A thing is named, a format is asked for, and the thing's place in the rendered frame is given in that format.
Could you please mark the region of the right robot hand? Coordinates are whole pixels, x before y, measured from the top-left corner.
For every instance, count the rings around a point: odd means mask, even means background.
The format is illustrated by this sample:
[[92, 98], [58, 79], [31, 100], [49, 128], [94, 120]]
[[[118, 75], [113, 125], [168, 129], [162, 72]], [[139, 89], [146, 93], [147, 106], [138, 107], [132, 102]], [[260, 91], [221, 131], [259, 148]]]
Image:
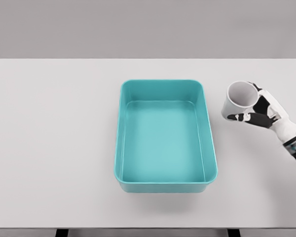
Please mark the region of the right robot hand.
[[267, 91], [250, 82], [258, 91], [259, 99], [244, 113], [228, 115], [228, 120], [245, 122], [251, 125], [270, 128], [276, 121], [289, 118], [281, 104]]

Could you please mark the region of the teal rectangular plastic basket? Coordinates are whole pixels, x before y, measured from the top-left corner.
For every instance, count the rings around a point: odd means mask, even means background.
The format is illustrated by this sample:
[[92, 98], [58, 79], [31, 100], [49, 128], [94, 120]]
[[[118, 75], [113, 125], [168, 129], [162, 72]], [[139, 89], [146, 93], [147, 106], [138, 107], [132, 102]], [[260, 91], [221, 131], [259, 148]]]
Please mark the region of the teal rectangular plastic basket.
[[128, 193], [200, 193], [218, 165], [203, 85], [131, 79], [120, 89], [114, 175]]

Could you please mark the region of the white paper cup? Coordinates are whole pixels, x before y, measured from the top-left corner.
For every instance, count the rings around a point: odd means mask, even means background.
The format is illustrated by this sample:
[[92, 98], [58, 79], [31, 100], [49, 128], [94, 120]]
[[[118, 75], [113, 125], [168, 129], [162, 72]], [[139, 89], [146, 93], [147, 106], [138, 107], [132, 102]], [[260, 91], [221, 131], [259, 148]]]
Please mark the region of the white paper cup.
[[228, 115], [244, 113], [251, 109], [258, 99], [258, 91], [252, 83], [235, 81], [227, 88], [222, 117], [228, 120]]

